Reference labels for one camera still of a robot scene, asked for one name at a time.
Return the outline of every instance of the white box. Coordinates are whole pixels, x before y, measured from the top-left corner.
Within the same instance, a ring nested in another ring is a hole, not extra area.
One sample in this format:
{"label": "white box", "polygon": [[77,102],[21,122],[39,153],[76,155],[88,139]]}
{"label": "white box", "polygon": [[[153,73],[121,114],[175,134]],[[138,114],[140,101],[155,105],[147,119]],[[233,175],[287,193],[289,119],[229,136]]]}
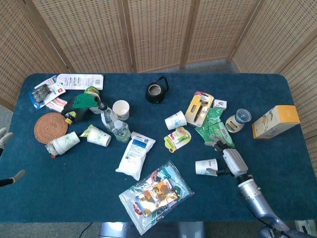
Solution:
{"label": "white box", "polygon": [[213,108],[222,108],[223,110],[226,110],[227,101],[215,99],[213,102]]}

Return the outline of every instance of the orange box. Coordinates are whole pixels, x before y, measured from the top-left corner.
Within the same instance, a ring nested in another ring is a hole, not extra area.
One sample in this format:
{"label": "orange box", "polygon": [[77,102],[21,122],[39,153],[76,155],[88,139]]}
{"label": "orange box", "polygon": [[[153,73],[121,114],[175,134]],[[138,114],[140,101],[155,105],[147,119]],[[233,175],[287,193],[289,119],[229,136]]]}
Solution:
{"label": "orange box", "polygon": [[276,105],[252,124],[254,139],[271,139],[299,124],[295,106]]}

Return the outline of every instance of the yellow packaging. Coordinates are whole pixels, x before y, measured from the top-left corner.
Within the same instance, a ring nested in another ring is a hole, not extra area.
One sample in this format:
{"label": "yellow packaging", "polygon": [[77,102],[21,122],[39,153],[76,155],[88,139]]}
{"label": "yellow packaging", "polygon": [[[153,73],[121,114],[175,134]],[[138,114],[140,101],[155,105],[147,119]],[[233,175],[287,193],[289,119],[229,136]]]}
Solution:
{"label": "yellow packaging", "polygon": [[271,139],[299,123],[295,106],[276,105],[252,124],[253,138]]}
{"label": "yellow packaging", "polygon": [[195,92],[185,114],[187,123],[194,126],[202,126],[212,102],[212,95],[199,91]]}

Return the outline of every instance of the clear plastic bag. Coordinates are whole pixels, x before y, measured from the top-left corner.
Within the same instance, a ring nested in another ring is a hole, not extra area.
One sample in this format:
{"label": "clear plastic bag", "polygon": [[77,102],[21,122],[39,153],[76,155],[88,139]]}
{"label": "clear plastic bag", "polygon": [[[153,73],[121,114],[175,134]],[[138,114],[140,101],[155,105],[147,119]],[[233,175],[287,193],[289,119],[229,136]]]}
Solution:
{"label": "clear plastic bag", "polygon": [[[140,195],[144,191],[152,190],[156,184],[164,179],[168,179],[178,198],[148,216],[143,215],[136,201],[136,196]],[[172,161],[168,161],[165,165],[155,170],[143,180],[121,193],[119,198],[139,233],[143,235],[178,204],[185,201],[192,195],[194,195],[194,192],[180,175],[176,166],[172,163]]]}

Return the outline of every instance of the woven panel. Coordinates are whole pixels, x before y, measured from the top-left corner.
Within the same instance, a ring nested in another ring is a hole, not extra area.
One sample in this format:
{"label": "woven panel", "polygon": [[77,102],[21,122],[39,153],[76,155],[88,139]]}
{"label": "woven panel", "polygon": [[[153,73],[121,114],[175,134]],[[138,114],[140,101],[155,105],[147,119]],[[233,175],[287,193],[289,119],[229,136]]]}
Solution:
{"label": "woven panel", "polygon": [[301,120],[303,134],[317,131],[317,44],[303,55],[287,72],[294,104]]}
{"label": "woven panel", "polygon": [[256,2],[256,0],[199,1],[188,62],[228,57]]}
{"label": "woven panel", "polygon": [[317,178],[317,137],[315,137],[315,141],[306,143],[307,149],[309,152],[309,156],[311,157],[312,166],[315,172],[315,176]]}
{"label": "woven panel", "polygon": [[180,64],[189,0],[130,0],[128,8],[138,72]]}
{"label": "woven panel", "polygon": [[115,0],[33,0],[76,72],[129,72]]}
{"label": "woven panel", "polygon": [[67,72],[15,1],[0,0],[0,38],[0,101],[9,109],[29,74]]}
{"label": "woven panel", "polygon": [[242,72],[277,72],[313,36],[316,21],[317,1],[266,0],[233,60]]}

